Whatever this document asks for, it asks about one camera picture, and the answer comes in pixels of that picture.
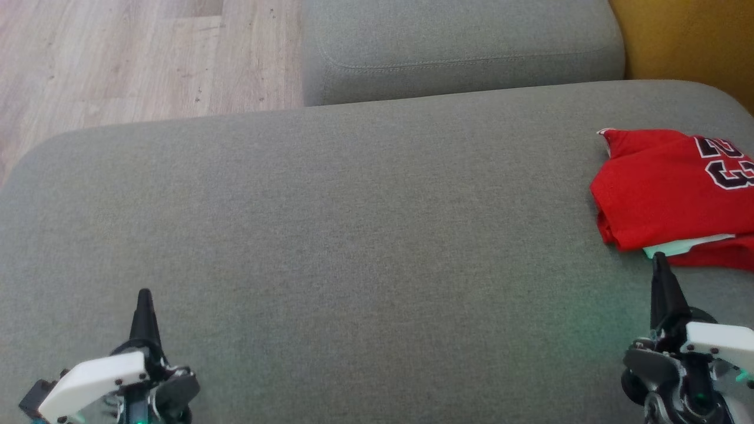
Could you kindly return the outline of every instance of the floor plank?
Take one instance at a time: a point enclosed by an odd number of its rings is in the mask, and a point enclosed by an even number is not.
[[[302,105],[302,0],[0,0],[0,181],[79,128]]]

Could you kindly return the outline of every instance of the light wood plank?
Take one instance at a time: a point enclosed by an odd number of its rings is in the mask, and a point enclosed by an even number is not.
[[[0,0],[0,181],[53,135],[302,105],[301,0]]]

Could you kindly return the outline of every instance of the gray cushion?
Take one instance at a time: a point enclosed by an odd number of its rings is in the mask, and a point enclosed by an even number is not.
[[[621,79],[606,0],[306,0],[307,106]]]
[[[602,244],[604,127],[754,151],[729,96],[673,81],[456,94],[97,128],[0,192],[0,421],[128,335],[141,287],[196,422],[610,422],[651,264]],[[678,269],[754,326],[754,275]]]

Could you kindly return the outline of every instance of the folded red jersey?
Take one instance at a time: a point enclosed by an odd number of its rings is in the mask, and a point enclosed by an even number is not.
[[[600,131],[610,159],[591,185],[605,243],[633,250],[732,234],[670,257],[754,271],[754,161],[727,140],[672,130]]]

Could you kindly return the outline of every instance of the gray fabric surface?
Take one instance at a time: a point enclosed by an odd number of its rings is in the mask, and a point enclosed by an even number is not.
[[[621,79],[606,0],[306,0],[305,104]]]
[[[198,372],[197,423],[610,422],[651,264],[602,244],[604,127],[754,151],[727,95],[674,81],[522,88],[98,128],[0,192],[0,421],[105,355],[150,287]],[[754,326],[754,275],[678,269]],[[751,395],[744,401],[751,401]]]

